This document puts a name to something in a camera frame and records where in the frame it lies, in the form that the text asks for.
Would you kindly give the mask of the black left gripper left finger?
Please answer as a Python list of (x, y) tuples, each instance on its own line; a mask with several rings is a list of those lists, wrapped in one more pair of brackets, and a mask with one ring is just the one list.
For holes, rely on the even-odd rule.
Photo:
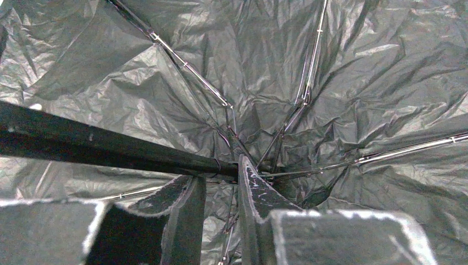
[(181, 176), (130, 207), (2, 200), (2, 264), (199, 264), (203, 177)]

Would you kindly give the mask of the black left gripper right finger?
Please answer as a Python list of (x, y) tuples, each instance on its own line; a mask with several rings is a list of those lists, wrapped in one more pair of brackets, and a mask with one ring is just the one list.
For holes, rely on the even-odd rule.
[(238, 163), (243, 264), (436, 264), (415, 219), (399, 212), (304, 210)]

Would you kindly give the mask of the lilac folding umbrella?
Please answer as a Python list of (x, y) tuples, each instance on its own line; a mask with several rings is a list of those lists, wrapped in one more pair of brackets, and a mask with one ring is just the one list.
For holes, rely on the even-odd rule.
[(197, 155), (239, 139), (305, 209), (402, 211), (467, 263), (466, 1), (126, 1), (230, 103), (107, 1), (2, 1), (1, 100)]

